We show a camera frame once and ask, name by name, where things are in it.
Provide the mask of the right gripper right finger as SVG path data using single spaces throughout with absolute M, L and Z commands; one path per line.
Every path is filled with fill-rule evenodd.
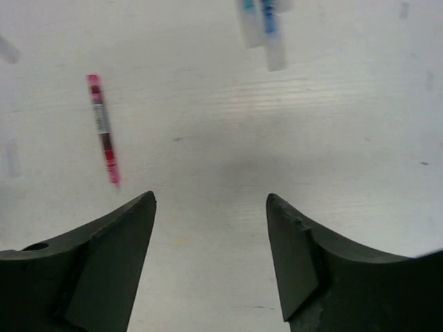
M 266 217 L 282 316 L 292 331 L 442 330 L 442 253 L 380 251 L 311 220 L 277 194 Z

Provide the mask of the dark blue pen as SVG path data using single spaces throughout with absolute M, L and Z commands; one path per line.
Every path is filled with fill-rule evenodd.
M 247 48 L 262 45 L 259 11 L 254 0 L 237 0 L 237 12 L 243 40 Z

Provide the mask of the red pen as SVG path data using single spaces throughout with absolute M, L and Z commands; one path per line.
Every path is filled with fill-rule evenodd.
M 97 74 L 87 75 L 87 84 L 89 87 L 94 120 L 102 147 L 109 182 L 118 189 L 120 187 L 120 174 L 112 143 L 111 125 L 107 113 L 105 97 L 102 92 L 100 76 Z

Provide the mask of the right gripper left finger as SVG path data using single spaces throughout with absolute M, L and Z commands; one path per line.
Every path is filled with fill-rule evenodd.
M 150 243 L 156 198 L 23 250 L 1 252 L 2 331 L 126 331 Z

